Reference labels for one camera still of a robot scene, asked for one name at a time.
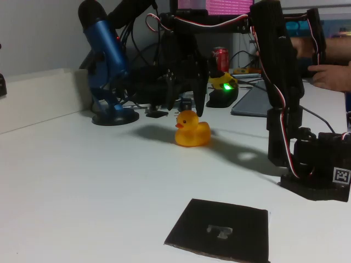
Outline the person's right hand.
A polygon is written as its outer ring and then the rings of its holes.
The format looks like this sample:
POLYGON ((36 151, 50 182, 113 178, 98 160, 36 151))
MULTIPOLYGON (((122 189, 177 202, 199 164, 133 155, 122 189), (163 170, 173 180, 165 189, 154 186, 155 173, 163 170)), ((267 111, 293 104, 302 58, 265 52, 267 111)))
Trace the person's right hand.
POLYGON ((314 53, 313 41, 309 37, 293 37, 291 43, 297 52, 297 58, 311 58, 314 53))

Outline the person's left hand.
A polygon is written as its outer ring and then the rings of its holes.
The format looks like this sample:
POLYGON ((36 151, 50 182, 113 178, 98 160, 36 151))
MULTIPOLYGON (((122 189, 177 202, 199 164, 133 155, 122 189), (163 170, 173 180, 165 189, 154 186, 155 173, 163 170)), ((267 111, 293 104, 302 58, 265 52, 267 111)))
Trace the person's left hand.
POLYGON ((350 92, 350 65, 313 65, 309 66, 313 75, 313 85, 337 92, 350 92))

